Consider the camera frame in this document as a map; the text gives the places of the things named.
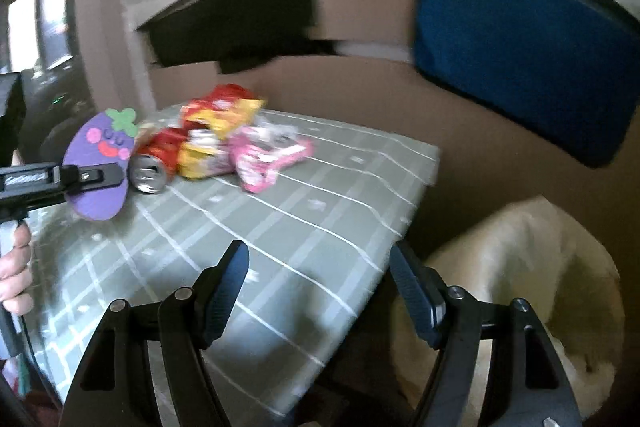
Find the person's left hand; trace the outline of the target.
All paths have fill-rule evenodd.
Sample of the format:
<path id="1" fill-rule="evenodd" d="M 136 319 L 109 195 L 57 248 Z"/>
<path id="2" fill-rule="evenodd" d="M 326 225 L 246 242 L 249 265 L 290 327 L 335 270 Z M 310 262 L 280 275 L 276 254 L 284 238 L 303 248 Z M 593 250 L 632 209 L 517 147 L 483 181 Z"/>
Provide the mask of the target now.
<path id="1" fill-rule="evenodd" d="M 26 223 L 21 223 L 14 234 L 12 249 L 1 257 L 0 299 L 4 309 L 21 317 L 34 306 L 34 299 L 29 294 L 32 286 L 32 234 Z"/>

